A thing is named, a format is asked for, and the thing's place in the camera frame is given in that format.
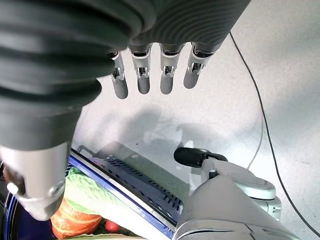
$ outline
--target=squash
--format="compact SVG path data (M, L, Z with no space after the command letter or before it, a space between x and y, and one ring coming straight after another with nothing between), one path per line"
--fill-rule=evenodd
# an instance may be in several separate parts
M51 217L52 232L58 239L81 234L92 234L102 217L81 212L64 198L58 211Z

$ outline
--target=plastic container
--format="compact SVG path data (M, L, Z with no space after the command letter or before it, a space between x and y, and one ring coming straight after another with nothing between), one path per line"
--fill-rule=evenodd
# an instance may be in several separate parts
M168 238L173 237L183 203L156 182L113 156L89 160L72 150L66 174L71 166L114 194ZM50 220L33 219L10 193L5 205L4 240L56 239Z

